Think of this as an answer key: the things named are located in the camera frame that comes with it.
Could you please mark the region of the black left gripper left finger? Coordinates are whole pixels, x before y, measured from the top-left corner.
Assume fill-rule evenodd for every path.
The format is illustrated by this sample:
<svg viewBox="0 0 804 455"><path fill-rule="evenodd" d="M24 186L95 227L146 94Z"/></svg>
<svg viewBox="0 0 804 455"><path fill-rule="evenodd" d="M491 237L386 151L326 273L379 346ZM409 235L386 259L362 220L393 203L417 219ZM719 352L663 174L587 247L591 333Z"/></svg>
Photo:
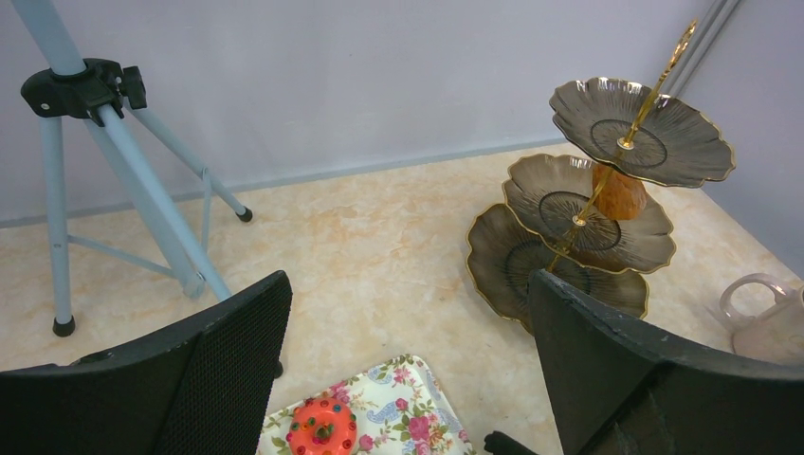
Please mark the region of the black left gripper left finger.
<svg viewBox="0 0 804 455"><path fill-rule="evenodd" d="M70 365L2 372L2 452L255 453L291 301L280 270Z"/></svg>

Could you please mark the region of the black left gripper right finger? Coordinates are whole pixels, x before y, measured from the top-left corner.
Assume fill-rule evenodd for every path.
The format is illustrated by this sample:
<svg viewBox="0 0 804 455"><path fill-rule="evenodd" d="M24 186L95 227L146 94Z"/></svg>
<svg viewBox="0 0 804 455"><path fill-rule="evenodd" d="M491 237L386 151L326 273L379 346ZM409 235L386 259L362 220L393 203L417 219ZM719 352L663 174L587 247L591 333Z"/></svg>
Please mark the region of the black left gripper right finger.
<svg viewBox="0 0 804 455"><path fill-rule="evenodd" d="M567 454L799 454L803 371L677 336L530 274L532 332Z"/></svg>

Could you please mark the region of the red sprinkled donut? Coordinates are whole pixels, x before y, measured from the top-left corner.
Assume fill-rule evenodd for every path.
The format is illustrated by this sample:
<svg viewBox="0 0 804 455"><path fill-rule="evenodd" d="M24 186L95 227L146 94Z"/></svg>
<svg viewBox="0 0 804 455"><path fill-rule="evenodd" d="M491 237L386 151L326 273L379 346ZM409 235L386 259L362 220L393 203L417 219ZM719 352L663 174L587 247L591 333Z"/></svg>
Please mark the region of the red sprinkled donut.
<svg viewBox="0 0 804 455"><path fill-rule="evenodd" d="M285 435L290 453L349 455L357 446L357 418L337 398L308 398L292 411Z"/></svg>

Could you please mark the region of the brown croissant pastry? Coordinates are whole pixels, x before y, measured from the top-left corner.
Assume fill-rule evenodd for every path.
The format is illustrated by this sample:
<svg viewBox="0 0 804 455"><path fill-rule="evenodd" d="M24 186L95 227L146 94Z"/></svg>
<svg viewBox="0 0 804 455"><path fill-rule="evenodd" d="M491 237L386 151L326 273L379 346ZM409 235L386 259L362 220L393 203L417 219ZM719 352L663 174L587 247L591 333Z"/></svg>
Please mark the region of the brown croissant pastry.
<svg viewBox="0 0 804 455"><path fill-rule="evenodd" d="M594 201L594 206L612 220L632 220L648 203L648 192L641 180L624 175L602 164L592 167L592 186L595 190L607 171L612 171L606 185Z"/></svg>

